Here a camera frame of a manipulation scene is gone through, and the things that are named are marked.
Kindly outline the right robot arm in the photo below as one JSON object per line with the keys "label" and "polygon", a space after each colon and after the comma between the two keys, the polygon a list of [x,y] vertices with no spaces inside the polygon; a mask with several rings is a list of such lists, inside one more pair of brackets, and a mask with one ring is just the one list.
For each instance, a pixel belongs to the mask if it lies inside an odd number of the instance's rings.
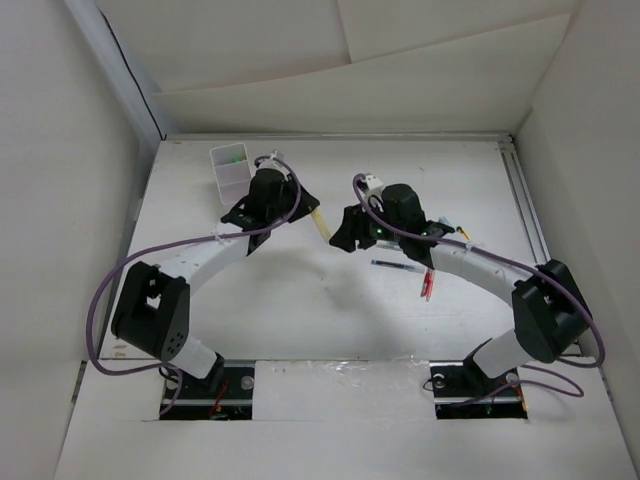
{"label": "right robot arm", "polygon": [[429,270],[461,278],[502,300],[514,326],[473,350],[463,361],[462,381],[483,394],[500,376],[531,361],[551,364],[593,325],[568,267],[556,260],[530,266],[488,252],[454,227],[430,220],[407,184],[384,185],[359,174],[358,199],[345,208],[331,246],[352,253],[392,241],[409,259]]}

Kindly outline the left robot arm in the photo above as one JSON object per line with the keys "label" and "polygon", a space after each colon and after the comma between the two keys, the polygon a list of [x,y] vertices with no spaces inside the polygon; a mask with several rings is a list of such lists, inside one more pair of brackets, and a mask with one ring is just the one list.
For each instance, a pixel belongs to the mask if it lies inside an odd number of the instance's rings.
{"label": "left robot arm", "polygon": [[137,262],[126,274],[111,323],[112,334],[154,359],[188,374],[201,396],[222,387],[224,360],[190,332],[191,298],[215,275],[251,255],[275,223],[293,223],[320,202],[295,179],[259,170],[247,195],[221,217],[213,240],[198,242],[156,265]]}

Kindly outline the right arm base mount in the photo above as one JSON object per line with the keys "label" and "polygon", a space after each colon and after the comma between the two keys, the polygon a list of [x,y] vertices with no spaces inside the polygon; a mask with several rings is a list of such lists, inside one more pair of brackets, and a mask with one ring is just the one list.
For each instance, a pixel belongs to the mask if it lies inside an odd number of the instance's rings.
{"label": "right arm base mount", "polygon": [[433,396],[438,420],[528,418],[516,368],[496,378],[486,376],[470,359],[433,361],[422,389]]}

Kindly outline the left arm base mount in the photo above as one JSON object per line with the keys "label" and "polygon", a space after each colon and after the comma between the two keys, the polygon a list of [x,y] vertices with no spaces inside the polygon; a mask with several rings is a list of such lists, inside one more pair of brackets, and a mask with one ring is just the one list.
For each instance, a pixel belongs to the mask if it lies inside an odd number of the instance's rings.
{"label": "left arm base mount", "polygon": [[225,360],[219,355],[213,371],[205,379],[184,375],[177,400],[167,412],[164,410],[176,393],[177,375],[160,369],[164,390],[159,418],[167,421],[251,420],[255,367],[254,360]]}

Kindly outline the cream yellow highlighter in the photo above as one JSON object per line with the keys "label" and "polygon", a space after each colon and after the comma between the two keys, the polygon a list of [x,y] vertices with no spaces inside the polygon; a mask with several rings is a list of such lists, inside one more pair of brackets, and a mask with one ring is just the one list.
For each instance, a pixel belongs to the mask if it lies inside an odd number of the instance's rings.
{"label": "cream yellow highlighter", "polygon": [[320,209],[316,208],[311,212],[311,219],[313,220],[318,232],[320,233],[322,239],[325,243],[329,243],[329,240],[332,236],[331,231],[326,224],[324,217],[322,216]]}

